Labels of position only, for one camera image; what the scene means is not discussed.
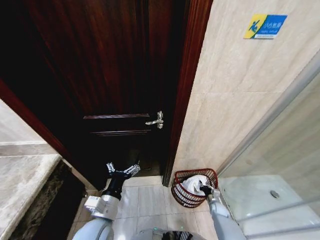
red basket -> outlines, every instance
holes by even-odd
[[[171,193],[175,200],[186,208],[196,208],[206,200],[206,196],[199,196],[188,192],[182,182],[192,176],[203,175],[207,177],[206,184],[218,188],[218,178],[216,172],[211,168],[176,171],[174,173]]]

sticker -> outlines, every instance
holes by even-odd
[[[274,39],[287,15],[255,14],[251,18],[245,39]]]

white cloth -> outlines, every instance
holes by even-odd
[[[200,182],[202,185],[206,185],[207,177],[203,175],[195,175],[184,180],[182,186],[191,194],[204,196],[205,193],[200,190]]]

glass panel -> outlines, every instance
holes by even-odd
[[[219,176],[219,186],[247,236],[320,227],[320,74]]]

floor drain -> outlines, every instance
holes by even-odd
[[[274,197],[275,199],[280,198],[279,193],[277,193],[277,192],[276,192],[276,191],[274,191],[274,190],[271,190],[271,191],[270,191],[270,194],[271,194],[271,196],[272,196],[272,197]]]

